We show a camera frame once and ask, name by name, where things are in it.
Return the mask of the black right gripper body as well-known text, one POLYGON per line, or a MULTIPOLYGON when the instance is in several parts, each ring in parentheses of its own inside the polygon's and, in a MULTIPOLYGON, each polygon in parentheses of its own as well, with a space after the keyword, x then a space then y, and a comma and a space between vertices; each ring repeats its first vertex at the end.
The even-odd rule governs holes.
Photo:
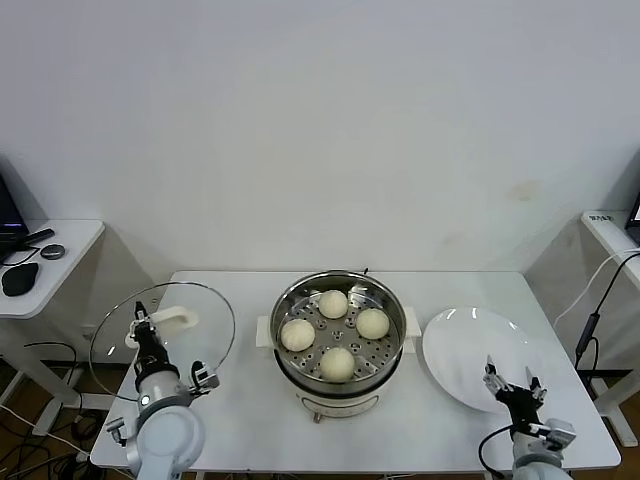
POLYGON ((509 428, 510 437, 516 433, 532 435, 530 425, 540 425, 538 410, 543 405, 543 389, 525 389, 522 387, 509 387, 498 389, 494 393, 495 399, 505 405, 511 418, 509 428))

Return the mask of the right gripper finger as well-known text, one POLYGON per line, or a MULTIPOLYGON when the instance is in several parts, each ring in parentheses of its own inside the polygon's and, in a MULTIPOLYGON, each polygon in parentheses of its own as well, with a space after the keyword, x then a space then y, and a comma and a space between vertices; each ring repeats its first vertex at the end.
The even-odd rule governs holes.
POLYGON ((525 373, 529 385, 529 392, 531 393, 532 398, 536 402, 543 403, 547 394, 547 389, 542 386, 539 377, 535 376, 528 366, 525 367, 525 373))
POLYGON ((493 397, 495 397, 500 391, 506 390, 506 382, 498 374, 497 368, 490 355, 486 358, 483 382, 493 397))

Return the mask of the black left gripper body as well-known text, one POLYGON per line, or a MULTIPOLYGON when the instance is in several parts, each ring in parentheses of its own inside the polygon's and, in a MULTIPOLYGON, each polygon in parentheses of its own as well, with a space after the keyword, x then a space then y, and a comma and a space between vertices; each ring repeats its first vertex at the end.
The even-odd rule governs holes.
POLYGON ((134 364, 137 375, 150 375, 171 370, 167 350, 163 346, 156 328, 150 322, 141 322, 134 328, 133 339, 138 344, 134 364))

